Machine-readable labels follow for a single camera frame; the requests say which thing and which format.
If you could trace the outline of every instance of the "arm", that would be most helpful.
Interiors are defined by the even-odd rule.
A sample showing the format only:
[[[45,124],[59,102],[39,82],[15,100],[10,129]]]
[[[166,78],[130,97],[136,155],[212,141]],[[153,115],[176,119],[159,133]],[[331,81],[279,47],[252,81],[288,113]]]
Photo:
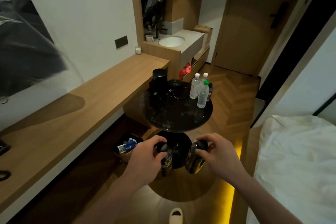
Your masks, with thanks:
[[[126,207],[133,195],[155,179],[161,169],[161,160],[166,156],[166,153],[161,152],[154,156],[153,148],[158,142],[166,141],[164,137],[154,136],[139,143],[133,149],[131,159],[123,175],[74,224],[114,223],[118,213]]]
[[[260,224],[302,224],[245,171],[230,141],[216,133],[197,138],[201,139],[213,144],[208,151],[197,149],[196,153],[208,162],[216,175],[240,192]]]

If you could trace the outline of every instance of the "white mug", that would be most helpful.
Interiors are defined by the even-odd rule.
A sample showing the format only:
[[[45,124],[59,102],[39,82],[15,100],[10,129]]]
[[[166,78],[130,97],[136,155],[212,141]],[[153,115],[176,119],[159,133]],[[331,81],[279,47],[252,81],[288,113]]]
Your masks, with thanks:
[[[153,42],[154,42],[154,37],[153,37],[153,35],[146,35],[146,42],[153,43]]]

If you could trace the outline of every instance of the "table top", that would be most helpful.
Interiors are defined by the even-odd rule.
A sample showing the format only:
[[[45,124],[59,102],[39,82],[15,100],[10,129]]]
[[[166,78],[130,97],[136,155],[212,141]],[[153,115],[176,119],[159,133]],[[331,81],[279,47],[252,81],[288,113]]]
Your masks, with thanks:
[[[191,87],[183,82],[182,87]],[[212,115],[212,101],[205,108],[197,106],[198,98],[189,96],[184,100],[176,99],[172,92],[165,95],[154,95],[149,89],[143,94],[142,110],[145,119],[154,127],[169,132],[186,132],[199,128]]]
[[[0,213],[142,89],[168,60],[133,55],[0,133],[12,148],[0,156]]]

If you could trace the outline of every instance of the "hand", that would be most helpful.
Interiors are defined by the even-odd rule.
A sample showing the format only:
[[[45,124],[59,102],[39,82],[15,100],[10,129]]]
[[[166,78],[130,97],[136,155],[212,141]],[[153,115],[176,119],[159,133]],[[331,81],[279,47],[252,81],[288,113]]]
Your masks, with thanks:
[[[166,152],[160,152],[156,156],[153,154],[154,145],[158,142],[167,142],[162,136],[153,136],[147,141],[138,143],[133,149],[131,159],[122,177],[135,185],[136,189],[152,182],[161,169],[161,160],[166,156]]]
[[[196,149],[196,153],[206,160],[212,171],[221,179],[234,186],[239,179],[248,175],[230,141],[217,133],[205,134],[197,140],[213,142],[208,151]]]

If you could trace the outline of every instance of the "wooden door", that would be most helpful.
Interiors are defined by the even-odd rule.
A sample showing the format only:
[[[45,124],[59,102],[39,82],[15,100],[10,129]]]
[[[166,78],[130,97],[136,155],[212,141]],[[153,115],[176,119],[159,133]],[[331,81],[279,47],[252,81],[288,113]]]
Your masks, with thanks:
[[[259,66],[268,55],[268,47],[273,38],[278,37],[277,31],[281,30],[284,17],[291,12],[291,2],[296,1],[231,0],[217,39],[215,65],[257,76]],[[290,8],[285,11],[278,27],[271,28],[275,20],[271,14],[277,14],[281,5],[282,8],[286,5]]]

